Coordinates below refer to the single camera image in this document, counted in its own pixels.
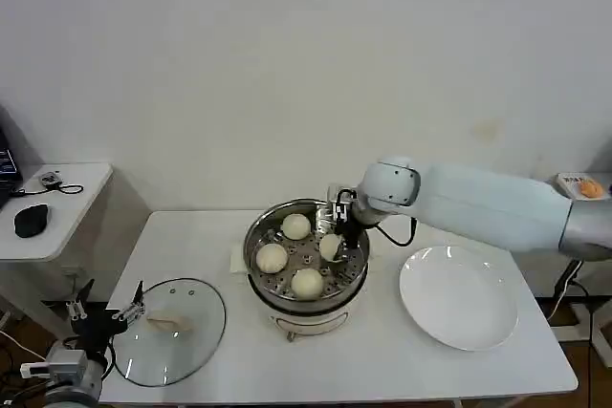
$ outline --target white cord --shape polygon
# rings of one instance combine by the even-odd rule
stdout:
[[[570,286],[570,281],[574,278],[574,276],[576,275],[576,273],[579,271],[580,268],[582,268],[582,263],[577,265],[576,268],[572,271],[572,273],[569,276],[567,276],[567,279],[565,279],[565,282],[563,283],[563,291],[561,292],[561,295],[559,296],[557,302],[555,303],[555,307],[553,308],[553,311],[549,314],[548,317],[546,317],[547,322],[550,322],[553,316],[557,313],[558,307],[560,306],[561,301],[563,300],[563,297],[565,296],[565,293],[567,293],[567,289]]]
[[[37,356],[40,360],[42,360],[43,362],[45,361],[45,357],[43,357],[40,354],[35,353],[32,349],[28,349],[25,346],[23,346],[22,344],[20,344],[15,338],[13,338],[12,336],[10,336],[8,333],[3,332],[2,330],[0,330],[0,333],[3,334],[6,338],[8,338],[10,341],[12,341],[13,343],[15,343],[17,346],[19,346],[21,349],[23,349],[24,351],[28,351],[30,354]]]

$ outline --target glass lid rim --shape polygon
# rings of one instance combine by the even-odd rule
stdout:
[[[221,333],[219,334],[219,339],[215,343],[212,352],[210,353],[210,355],[206,359],[204,359],[204,361],[202,362],[201,365],[196,366],[192,371],[190,371],[189,373],[185,374],[183,377],[180,377],[180,378],[178,378],[178,379],[176,379],[176,380],[174,380],[172,382],[166,383],[166,384],[152,384],[152,385],[151,384],[143,384],[141,382],[136,382],[136,381],[134,381],[133,379],[131,379],[129,377],[125,377],[125,375],[123,374],[123,372],[119,368],[118,360],[115,358],[115,363],[114,363],[113,366],[115,367],[115,370],[117,370],[117,373],[119,373],[124,380],[129,381],[132,384],[135,384],[137,386],[140,386],[140,387],[166,387],[166,386],[171,386],[172,384],[176,384],[177,382],[184,381],[185,379],[187,379],[188,377],[190,377],[194,373],[199,372],[201,369],[204,368],[204,366],[208,363],[208,361],[212,359],[212,356],[217,352],[217,349],[219,349],[219,345],[221,344],[221,340],[223,339],[223,336],[224,336],[224,334],[226,332],[226,326],[228,325],[228,307],[226,306],[226,302],[223,299],[223,296],[221,295],[221,292],[217,288],[215,288],[212,284],[207,282],[207,281],[204,281],[202,279],[196,279],[195,277],[175,277],[175,278],[166,279],[165,281],[161,281],[161,282],[158,282],[157,284],[154,284],[153,286],[151,286],[147,290],[145,290],[142,294],[146,294],[149,291],[151,291],[151,290],[153,290],[153,289],[155,289],[155,288],[157,288],[159,286],[162,286],[163,284],[167,284],[169,282],[175,282],[175,281],[195,281],[195,282],[199,282],[201,284],[205,284],[205,285],[209,286],[216,293],[217,297],[221,300],[221,305],[223,306],[223,328],[221,329]],[[113,345],[114,341],[115,341],[115,337],[113,336],[111,341],[110,341],[111,346]]]

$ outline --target steamed bun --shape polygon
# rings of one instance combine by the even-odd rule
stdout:
[[[316,269],[300,269],[291,280],[291,289],[300,300],[314,300],[323,292],[323,276]]]
[[[267,274],[275,274],[285,268],[289,256],[287,250],[279,244],[266,244],[257,251],[257,267]]]
[[[169,310],[152,311],[146,316],[146,320],[163,332],[184,333],[193,329],[193,324],[188,317]]]
[[[310,220],[302,214],[290,214],[285,217],[280,229],[289,239],[294,241],[304,239],[310,234]]]
[[[341,242],[342,238],[340,238],[338,234],[326,234],[321,238],[320,243],[318,243],[318,253],[320,253],[321,257],[325,260],[331,262],[334,260],[336,252],[338,252],[338,246]]]

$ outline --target computer mouse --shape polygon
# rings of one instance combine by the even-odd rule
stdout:
[[[20,238],[32,238],[47,227],[49,207],[46,204],[33,205],[15,215],[15,234]]]

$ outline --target white bun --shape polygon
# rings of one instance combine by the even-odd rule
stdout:
[[[321,254],[328,262],[334,260],[336,252],[338,252],[338,246],[342,242],[342,238],[338,234],[330,233],[322,237],[318,243],[318,253]]]
[[[301,269],[291,280],[291,289],[300,300],[319,298],[323,292],[323,276],[316,269]]]
[[[310,220],[302,214],[290,214],[280,227],[283,234],[294,241],[304,239],[310,234]]]
[[[266,244],[255,255],[257,267],[266,274],[275,274],[287,265],[287,250],[279,244]]]

